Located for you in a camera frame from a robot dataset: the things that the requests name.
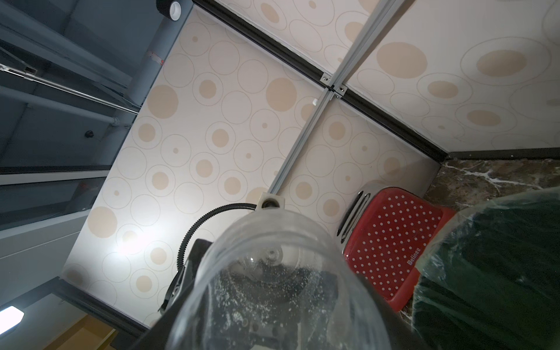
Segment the red lid oatmeal jar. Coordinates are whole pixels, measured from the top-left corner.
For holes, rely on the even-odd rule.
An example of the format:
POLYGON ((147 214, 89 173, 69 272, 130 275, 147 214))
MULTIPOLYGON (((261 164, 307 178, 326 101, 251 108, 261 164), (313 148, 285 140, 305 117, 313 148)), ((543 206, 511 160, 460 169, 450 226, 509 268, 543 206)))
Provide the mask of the red lid oatmeal jar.
POLYGON ((232 224, 201 260, 168 349, 389 349, 372 296, 331 236, 285 209, 232 224))

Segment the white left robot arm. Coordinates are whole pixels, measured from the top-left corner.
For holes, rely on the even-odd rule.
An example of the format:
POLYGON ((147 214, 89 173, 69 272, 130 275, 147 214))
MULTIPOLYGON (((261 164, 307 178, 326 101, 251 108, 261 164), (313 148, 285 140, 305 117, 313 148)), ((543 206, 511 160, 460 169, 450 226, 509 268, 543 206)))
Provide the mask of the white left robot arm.
POLYGON ((251 203, 227 204, 204 214, 203 217, 198 219, 191 226, 180 244, 176 260, 177 274, 173 278, 172 283, 169 285, 163 303, 159 308, 159 313, 161 315, 164 315, 170 309, 170 307, 179 299, 181 294, 190 294, 190 292, 187 292, 187 289, 193 286, 201 261, 211 245, 213 245, 212 241, 208 241, 206 239, 193 239, 196 231, 202 226, 202 224, 226 211, 255 211, 256 208, 257 205, 251 203))

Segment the red polka dot toaster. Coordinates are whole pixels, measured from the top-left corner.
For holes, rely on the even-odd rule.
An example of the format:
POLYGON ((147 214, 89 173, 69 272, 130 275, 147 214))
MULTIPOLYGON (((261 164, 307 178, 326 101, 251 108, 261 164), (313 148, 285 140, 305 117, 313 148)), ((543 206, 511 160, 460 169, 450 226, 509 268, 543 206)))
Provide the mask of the red polka dot toaster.
POLYGON ((402 188, 372 181, 351 201, 336 241, 351 270, 400 312, 419 280, 417 260, 455 214, 402 188))

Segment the aluminium frame rail left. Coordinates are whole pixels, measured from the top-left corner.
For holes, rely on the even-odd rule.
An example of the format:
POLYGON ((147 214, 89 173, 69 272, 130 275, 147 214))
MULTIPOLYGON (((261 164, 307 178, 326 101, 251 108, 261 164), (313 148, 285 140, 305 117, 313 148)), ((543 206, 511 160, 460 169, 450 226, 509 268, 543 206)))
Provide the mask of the aluminium frame rail left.
POLYGON ((308 141, 310 135, 312 134, 316 124, 319 121, 319 118, 322 116, 323 112, 325 111, 326 107, 328 106, 329 102, 333 98, 334 92, 332 90, 325 88, 322 92, 322 95, 319 97, 318 102, 312 109, 311 115, 309 119, 307 119, 306 124, 298 134, 295 143, 293 144, 288 156, 284 160, 279 173, 274 178, 270 188, 268 189, 268 193, 272 195, 277 195, 282 188, 287 176, 290 174, 292 167, 294 166, 296 160, 298 159, 301 150, 305 146, 306 142, 308 141))

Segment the aluminium frame rail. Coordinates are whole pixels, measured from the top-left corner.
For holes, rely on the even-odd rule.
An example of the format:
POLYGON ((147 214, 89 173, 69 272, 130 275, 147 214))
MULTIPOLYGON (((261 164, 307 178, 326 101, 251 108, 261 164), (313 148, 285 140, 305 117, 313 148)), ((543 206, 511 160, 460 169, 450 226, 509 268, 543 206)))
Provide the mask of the aluminium frame rail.
POLYGON ((363 61, 381 43, 393 26, 405 14, 414 1, 380 1, 363 29, 358 34, 342 63, 331 76, 328 87, 344 95, 350 77, 363 61))
POLYGON ((325 88, 322 92, 322 95, 319 97, 318 102, 312 109, 311 115, 309 119, 307 119, 306 124, 298 134, 295 143, 293 144, 288 156, 284 160, 279 173, 274 178, 270 188, 268 189, 268 193, 272 195, 277 195, 282 188, 287 176, 290 174, 292 167, 294 166, 296 160, 298 159, 301 150, 305 146, 306 142, 308 141, 310 135, 312 134, 316 124, 319 121, 319 118, 322 116, 323 112, 325 111, 326 107, 328 106, 329 102, 333 98, 334 92, 332 90, 325 88))

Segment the aluminium frame rail back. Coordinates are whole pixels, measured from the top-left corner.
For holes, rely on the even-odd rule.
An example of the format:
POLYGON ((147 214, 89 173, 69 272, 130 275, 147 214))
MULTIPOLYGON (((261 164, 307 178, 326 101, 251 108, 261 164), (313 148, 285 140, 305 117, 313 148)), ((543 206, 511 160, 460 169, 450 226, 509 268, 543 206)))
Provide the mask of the aluminium frame rail back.
POLYGON ((358 34, 342 63, 331 76, 328 87, 344 95, 350 77, 363 61, 381 43, 393 26, 405 14, 414 1, 380 1, 363 29, 358 34))

